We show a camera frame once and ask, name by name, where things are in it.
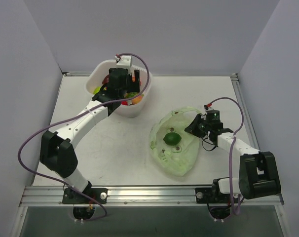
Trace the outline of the green apple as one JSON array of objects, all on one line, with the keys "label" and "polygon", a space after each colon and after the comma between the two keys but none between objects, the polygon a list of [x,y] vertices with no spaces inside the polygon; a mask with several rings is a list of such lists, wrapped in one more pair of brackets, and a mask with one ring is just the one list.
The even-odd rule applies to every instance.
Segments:
[{"label": "green apple", "polygon": [[98,86],[94,89],[93,94],[97,94],[100,91],[101,87]]}]

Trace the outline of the dark green lime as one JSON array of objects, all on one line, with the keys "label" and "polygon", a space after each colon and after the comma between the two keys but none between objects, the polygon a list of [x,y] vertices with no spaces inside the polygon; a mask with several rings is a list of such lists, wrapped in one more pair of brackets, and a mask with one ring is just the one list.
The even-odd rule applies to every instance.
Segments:
[{"label": "dark green lime", "polygon": [[175,146],[177,144],[180,143],[181,141],[181,136],[176,133],[176,132],[169,132],[167,133],[164,138],[163,141],[168,145],[168,146]]}]

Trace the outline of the light green plastic bag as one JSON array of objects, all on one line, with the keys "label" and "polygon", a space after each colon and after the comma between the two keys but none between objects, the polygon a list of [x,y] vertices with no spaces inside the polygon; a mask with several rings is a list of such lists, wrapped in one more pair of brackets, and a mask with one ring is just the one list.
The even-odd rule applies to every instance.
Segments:
[{"label": "light green plastic bag", "polygon": [[[180,107],[167,113],[158,123],[154,124],[149,133],[149,153],[153,160],[164,170],[174,176],[184,176],[195,165],[200,140],[185,132],[185,128],[195,118],[193,113],[201,111],[194,107]],[[164,136],[176,132],[181,141],[175,146],[168,146]]]}]

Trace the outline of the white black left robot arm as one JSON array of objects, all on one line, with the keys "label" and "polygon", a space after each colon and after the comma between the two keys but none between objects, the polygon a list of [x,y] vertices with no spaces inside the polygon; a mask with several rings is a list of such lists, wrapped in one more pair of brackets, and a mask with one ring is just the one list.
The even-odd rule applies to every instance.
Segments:
[{"label": "white black left robot arm", "polygon": [[127,93],[140,92],[140,71],[129,73],[124,68],[110,68],[103,84],[88,105],[72,122],[41,137],[40,162],[74,187],[74,198],[80,203],[91,199],[90,182],[78,170],[75,148],[81,139],[100,121],[111,115]]}]

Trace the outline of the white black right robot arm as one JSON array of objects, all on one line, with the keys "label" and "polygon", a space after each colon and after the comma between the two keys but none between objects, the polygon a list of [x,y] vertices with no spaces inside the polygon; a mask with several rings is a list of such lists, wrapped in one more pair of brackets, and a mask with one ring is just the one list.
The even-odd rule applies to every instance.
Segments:
[{"label": "white black right robot arm", "polygon": [[233,191],[245,199],[261,198],[281,193],[281,184],[275,156],[271,152],[262,152],[237,139],[229,128],[220,121],[220,112],[210,110],[206,115],[197,114],[185,132],[198,138],[208,138],[212,144],[229,153],[229,166],[238,161],[237,176],[214,180],[210,190],[211,198],[221,202]]}]

